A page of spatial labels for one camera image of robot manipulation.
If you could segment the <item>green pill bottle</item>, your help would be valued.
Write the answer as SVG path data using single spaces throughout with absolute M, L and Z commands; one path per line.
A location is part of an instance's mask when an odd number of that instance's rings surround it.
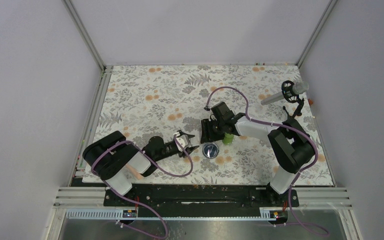
M 234 140 L 235 135 L 231 133 L 225 133 L 222 143 L 226 146 L 231 145 Z

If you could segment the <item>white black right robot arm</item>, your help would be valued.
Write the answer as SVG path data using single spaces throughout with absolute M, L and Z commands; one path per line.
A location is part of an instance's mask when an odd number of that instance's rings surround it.
M 302 167 L 317 152 L 315 144 L 298 121 L 289 116 L 281 124 L 263 124 L 243 112 L 235 114 L 223 101 L 204 109 L 210 112 L 210 116 L 201 121 L 201 144 L 221 141 L 227 135 L 269 142 L 279 167 L 268 184 L 270 189 L 266 198 L 273 206 L 281 205 Z

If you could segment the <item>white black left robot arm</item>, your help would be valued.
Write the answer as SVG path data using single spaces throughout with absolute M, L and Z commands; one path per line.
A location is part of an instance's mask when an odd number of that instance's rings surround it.
M 138 177 L 148 177 L 159 169 L 172 177 L 186 177 L 192 173 L 174 174 L 163 170 L 157 162 L 177 155 L 179 158 L 191 156 L 198 145 L 191 139 L 195 136 L 178 130 L 171 141 L 165 142 L 160 136 L 151 137 L 143 148 L 139 148 L 120 132 L 114 131 L 102 139 L 90 144 L 82 153 L 82 158 L 90 166 L 92 174 L 116 192 L 116 199 L 124 206 L 135 200 L 133 184 L 128 180 L 123 169 L 129 169 Z

